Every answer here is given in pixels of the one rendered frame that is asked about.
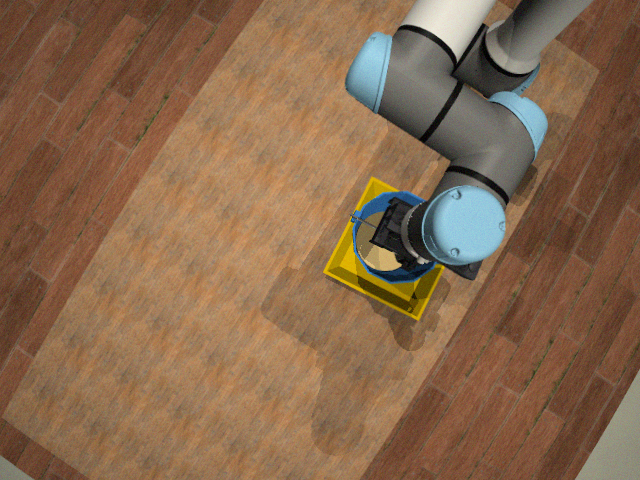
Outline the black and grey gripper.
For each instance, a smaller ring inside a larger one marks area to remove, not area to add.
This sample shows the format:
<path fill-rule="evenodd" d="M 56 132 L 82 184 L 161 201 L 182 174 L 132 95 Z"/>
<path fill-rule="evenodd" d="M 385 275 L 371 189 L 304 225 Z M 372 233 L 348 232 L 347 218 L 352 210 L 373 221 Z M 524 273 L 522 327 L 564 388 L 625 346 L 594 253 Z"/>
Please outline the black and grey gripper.
<path fill-rule="evenodd" d="M 397 204 L 398 202 L 401 204 Z M 393 252 L 395 255 L 396 261 L 400 264 L 402 263 L 400 268 L 409 272 L 411 270 L 414 270 L 416 265 L 420 266 L 421 264 L 417 263 L 416 261 L 417 258 L 414 258 L 414 256 L 412 257 L 412 255 L 405 248 L 404 244 L 401 243 L 402 238 L 401 238 L 400 225 L 402 225 L 401 220 L 403 220 L 405 214 L 414 206 L 397 197 L 392 198 L 391 200 L 388 201 L 388 203 L 390 203 L 391 205 L 386 208 L 383 214 L 383 217 L 372 239 L 369 240 L 369 242 L 380 248 L 384 248 L 390 252 Z M 399 217 L 401 220 L 399 219 Z M 390 219 L 390 222 L 388 222 L 389 219 Z M 387 223 L 388 223 L 388 226 L 386 226 Z M 376 241 L 376 242 L 373 242 L 373 241 Z M 410 255 L 403 249 L 402 245 Z M 388 249 L 385 247 L 388 247 Z M 392 251 L 389 249 L 392 249 Z"/>

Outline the yellow square tray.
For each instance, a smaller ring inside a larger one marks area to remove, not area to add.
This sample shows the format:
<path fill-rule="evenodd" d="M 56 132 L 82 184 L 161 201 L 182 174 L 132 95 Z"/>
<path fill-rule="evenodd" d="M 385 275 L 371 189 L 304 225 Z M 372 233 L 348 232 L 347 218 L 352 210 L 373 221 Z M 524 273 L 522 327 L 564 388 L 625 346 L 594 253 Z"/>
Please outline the yellow square tray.
<path fill-rule="evenodd" d="M 371 179 L 354 212 L 361 211 L 363 205 L 381 193 L 393 191 L 399 190 Z M 354 253 L 352 228 L 355 222 L 350 220 L 323 273 L 419 321 L 445 267 L 436 264 L 432 271 L 414 283 L 389 284 L 369 274 Z"/>

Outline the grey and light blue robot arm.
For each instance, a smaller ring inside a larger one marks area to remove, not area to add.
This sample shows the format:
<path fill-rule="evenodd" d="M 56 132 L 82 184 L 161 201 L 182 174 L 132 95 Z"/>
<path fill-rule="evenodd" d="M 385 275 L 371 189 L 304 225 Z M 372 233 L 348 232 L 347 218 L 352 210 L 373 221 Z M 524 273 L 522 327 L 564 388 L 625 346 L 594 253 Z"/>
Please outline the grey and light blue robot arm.
<path fill-rule="evenodd" d="M 547 132 L 542 109 L 519 96 L 541 51 L 594 0 L 522 0 L 488 27 L 496 1 L 416 0 L 393 37 L 370 35 L 345 78 L 356 100 L 451 161 L 401 238 L 419 264 L 441 261 L 472 281 L 500 246 L 506 206 Z"/>

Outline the blue pail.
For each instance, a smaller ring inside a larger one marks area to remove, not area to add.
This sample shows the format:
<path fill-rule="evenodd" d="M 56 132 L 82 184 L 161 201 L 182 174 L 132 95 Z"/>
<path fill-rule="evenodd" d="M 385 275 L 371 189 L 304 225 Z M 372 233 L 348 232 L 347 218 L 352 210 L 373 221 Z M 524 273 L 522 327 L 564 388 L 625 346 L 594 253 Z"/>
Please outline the blue pail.
<path fill-rule="evenodd" d="M 394 197 L 397 197 L 413 206 L 426 201 L 408 191 L 383 192 L 363 205 L 361 211 L 356 210 L 354 215 L 350 213 L 350 216 L 352 216 L 350 222 L 355 222 L 352 228 L 354 253 L 369 274 L 389 284 L 415 282 L 434 269 L 438 262 L 425 261 L 424 264 L 419 267 L 416 266 L 414 270 L 407 272 L 400 269 L 401 264 L 396 261 L 393 252 L 380 248 L 369 242 L 369 240 L 372 239 L 386 208 L 391 205 L 388 201 Z"/>

